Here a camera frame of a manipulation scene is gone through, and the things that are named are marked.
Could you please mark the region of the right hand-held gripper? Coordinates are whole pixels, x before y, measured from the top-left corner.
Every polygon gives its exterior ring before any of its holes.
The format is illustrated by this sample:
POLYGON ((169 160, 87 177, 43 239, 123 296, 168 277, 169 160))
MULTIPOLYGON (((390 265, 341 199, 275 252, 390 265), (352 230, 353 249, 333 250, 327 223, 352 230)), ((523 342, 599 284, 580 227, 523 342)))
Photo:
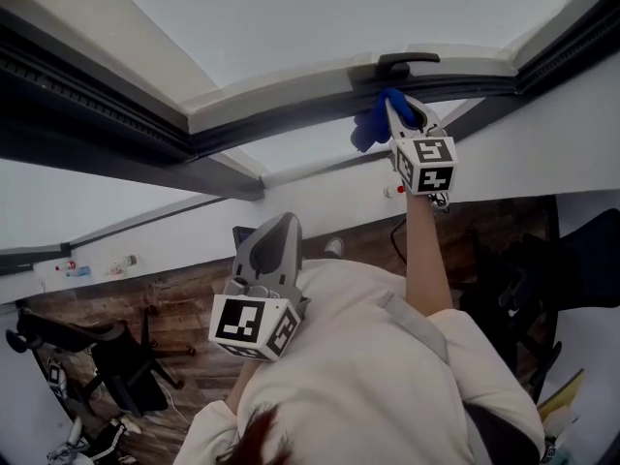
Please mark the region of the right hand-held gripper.
POLYGON ((395 170, 412 195, 448 193, 458 165, 453 138, 444 137, 443 124, 432 108, 413 97, 405 100, 413 121, 385 101, 395 170), (417 131, 424 137, 415 137, 417 131))

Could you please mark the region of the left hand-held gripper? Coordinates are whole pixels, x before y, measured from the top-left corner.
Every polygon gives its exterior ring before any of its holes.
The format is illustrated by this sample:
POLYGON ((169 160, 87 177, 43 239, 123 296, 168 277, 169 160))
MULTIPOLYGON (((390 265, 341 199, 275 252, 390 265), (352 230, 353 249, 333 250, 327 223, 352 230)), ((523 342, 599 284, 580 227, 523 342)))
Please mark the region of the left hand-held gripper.
POLYGON ((293 213, 283 213, 255 229, 235 249, 233 275, 244 280, 229 279, 224 291, 214 296, 211 343, 234 357, 261 361, 282 357, 310 303, 294 285, 301 268, 301 240, 299 220, 293 213))

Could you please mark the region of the blue cleaning cloth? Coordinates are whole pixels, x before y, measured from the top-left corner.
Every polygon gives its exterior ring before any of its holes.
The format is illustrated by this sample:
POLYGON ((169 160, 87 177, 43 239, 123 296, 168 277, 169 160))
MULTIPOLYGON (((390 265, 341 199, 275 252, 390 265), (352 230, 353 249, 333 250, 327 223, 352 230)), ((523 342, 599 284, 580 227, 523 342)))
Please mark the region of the blue cleaning cloth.
POLYGON ((369 112, 354 118, 356 126, 351 134, 351 143, 358 151, 365 153, 375 143, 385 144, 391 139, 386 101, 389 101, 409 126, 412 128, 419 126, 405 95, 398 89, 385 88, 369 112))

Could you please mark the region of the person's left forearm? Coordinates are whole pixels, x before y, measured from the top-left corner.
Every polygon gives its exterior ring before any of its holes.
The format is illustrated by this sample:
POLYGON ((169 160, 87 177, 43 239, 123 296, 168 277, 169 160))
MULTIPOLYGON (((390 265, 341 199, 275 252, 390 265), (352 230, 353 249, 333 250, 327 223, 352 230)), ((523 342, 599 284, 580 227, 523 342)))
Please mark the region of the person's left forearm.
POLYGON ((249 381, 255 375, 256 371, 261 367, 263 363, 260 360, 246 360, 240 370, 240 373, 230 391, 226 404, 229 409, 236 415, 238 411, 239 402, 246 389, 249 381))

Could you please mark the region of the person's right forearm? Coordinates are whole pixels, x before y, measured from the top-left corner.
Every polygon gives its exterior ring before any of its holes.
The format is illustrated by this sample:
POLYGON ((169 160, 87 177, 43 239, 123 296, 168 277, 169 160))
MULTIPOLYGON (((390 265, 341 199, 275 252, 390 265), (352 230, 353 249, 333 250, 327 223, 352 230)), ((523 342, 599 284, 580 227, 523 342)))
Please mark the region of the person's right forearm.
POLYGON ((406 301, 429 317, 453 307, 431 203, 407 194, 406 301))

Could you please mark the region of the person's white sweatshirt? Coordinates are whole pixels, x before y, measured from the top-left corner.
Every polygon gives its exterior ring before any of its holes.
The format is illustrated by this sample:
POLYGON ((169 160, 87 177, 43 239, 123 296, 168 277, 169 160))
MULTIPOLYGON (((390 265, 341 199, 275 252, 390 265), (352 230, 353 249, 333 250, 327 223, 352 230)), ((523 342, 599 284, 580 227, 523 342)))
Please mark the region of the person's white sweatshirt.
POLYGON ((277 410, 263 446, 288 445, 297 465, 474 465, 463 404, 483 407, 544 452, 529 394, 474 320, 448 309, 430 317, 440 357, 386 311, 403 277, 345 260, 308 260, 297 284, 310 298, 282 358, 249 381, 235 415, 215 401, 194 417, 173 465, 218 465, 251 416, 277 410))

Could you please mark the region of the black office chair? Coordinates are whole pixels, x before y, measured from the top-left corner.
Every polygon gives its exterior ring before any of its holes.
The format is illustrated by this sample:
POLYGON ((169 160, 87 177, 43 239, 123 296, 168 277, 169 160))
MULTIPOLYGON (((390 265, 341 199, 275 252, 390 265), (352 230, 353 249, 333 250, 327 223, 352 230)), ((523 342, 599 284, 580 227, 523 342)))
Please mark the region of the black office chair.
POLYGON ((174 389, 184 387, 182 381, 171 377, 159 360, 196 354, 192 346, 159 350, 149 331, 149 319, 157 315, 158 310, 152 305, 141 310, 140 340, 136 340, 124 320, 84 326, 56 321, 21 308, 16 328, 6 331, 6 340, 18 353, 36 351, 44 345, 69 353, 90 350, 97 373, 85 386, 74 384, 77 401, 91 411, 91 394, 104 386, 119 409, 141 418, 147 412, 168 408, 168 400, 156 376, 174 389))
POLYGON ((539 395, 562 352, 555 338, 559 313, 620 306, 620 210, 608 209, 561 238, 526 234, 502 253, 482 246, 476 230, 468 235, 477 277, 452 284, 461 293, 459 307, 511 371, 519 346, 534 357, 528 386, 539 395))

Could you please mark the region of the white patterned device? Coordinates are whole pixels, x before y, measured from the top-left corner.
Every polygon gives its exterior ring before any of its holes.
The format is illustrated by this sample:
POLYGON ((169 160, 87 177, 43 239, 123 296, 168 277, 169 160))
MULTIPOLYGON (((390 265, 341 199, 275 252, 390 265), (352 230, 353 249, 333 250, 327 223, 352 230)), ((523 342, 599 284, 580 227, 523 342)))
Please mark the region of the white patterned device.
POLYGON ((62 365, 52 358, 47 361, 47 382, 56 396, 63 400, 68 397, 66 372, 62 365))

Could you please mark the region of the yellow cardboard box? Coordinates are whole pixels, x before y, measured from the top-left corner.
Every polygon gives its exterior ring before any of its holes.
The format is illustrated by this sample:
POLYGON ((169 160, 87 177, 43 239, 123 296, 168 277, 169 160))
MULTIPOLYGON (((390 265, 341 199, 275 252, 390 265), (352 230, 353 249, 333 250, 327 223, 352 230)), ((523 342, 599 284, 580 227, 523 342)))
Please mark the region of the yellow cardboard box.
POLYGON ((553 412, 567 407, 570 408, 583 384, 584 369, 579 369, 565 384, 551 394, 543 403, 538 405, 542 421, 553 412))

